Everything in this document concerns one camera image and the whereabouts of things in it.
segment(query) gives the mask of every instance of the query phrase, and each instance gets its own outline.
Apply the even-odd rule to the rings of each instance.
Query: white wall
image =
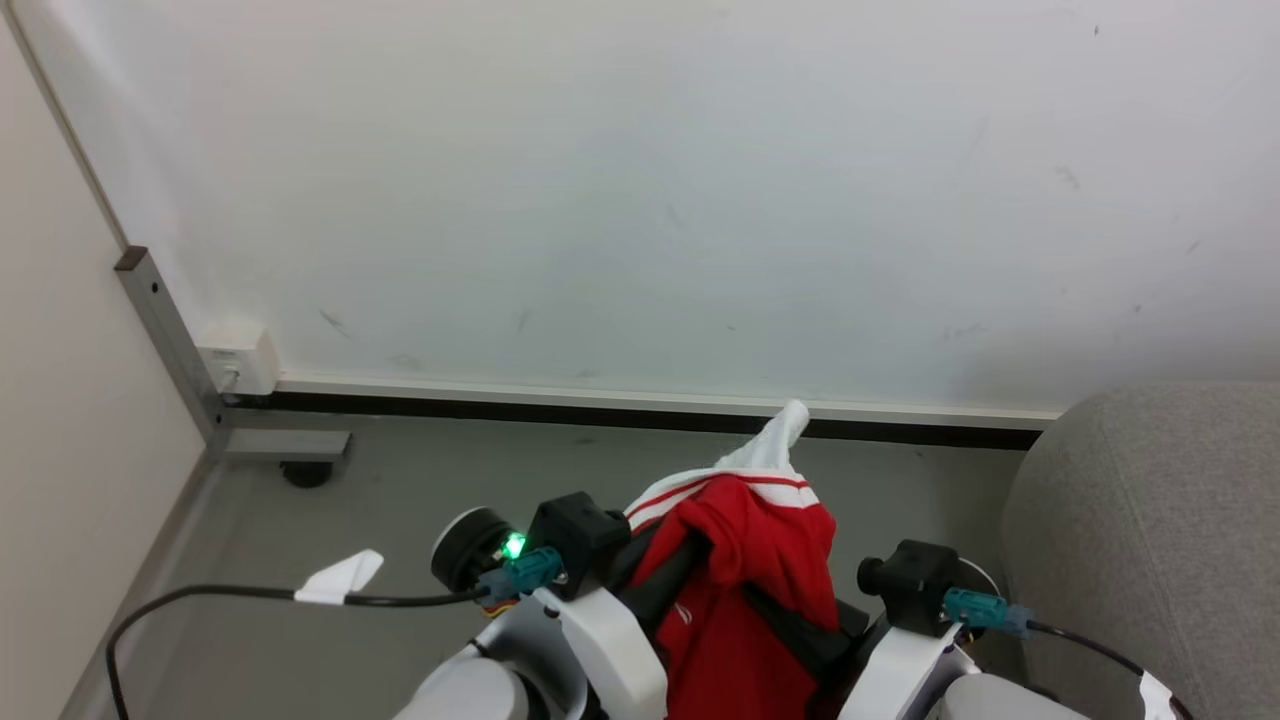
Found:
[[[204,442],[0,24],[0,716],[58,717]]]
[[[188,323],[288,387],[1280,378],[1275,3],[18,4]]]

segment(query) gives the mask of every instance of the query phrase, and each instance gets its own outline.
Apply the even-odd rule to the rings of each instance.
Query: teal connector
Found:
[[[504,564],[511,575],[512,589],[530,593],[552,584],[556,575],[564,568],[559,552],[554,547],[539,547]]]
[[[489,588],[489,594],[480,598],[481,607],[493,607],[499,602],[517,600],[538,588],[544,588],[556,580],[564,562],[554,547],[539,547],[520,557],[508,560],[502,568],[494,568],[480,575],[477,585]]]
[[[1020,605],[1009,605],[1002,597],[951,588],[942,597],[942,610],[952,623],[991,628],[1020,638],[1030,635],[1027,621],[1032,619],[1032,611]]]

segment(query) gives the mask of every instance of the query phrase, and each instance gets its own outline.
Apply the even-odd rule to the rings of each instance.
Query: gray sofa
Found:
[[[1002,519],[1012,598],[1147,667],[1197,720],[1280,717],[1280,384],[1110,392],[1028,454]],[[1033,683],[1140,719],[1137,679],[1059,638]]]

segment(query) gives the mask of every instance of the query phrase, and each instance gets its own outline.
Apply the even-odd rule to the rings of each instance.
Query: electrical outlet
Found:
[[[196,343],[218,392],[271,395],[280,360],[262,325],[224,323]]]

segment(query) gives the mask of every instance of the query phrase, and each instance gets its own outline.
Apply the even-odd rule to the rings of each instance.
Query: red and white jacket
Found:
[[[838,628],[827,570],[836,521],[788,461],[808,419],[808,409],[792,401],[714,468],[659,480],[626,510],[632,532],[662,520],[632,583],[644,582],[691,530],[712,544],[657,634],[668,660],[672,720],[805,715],[815,682],[741,588],[753,583],[818,628]]]

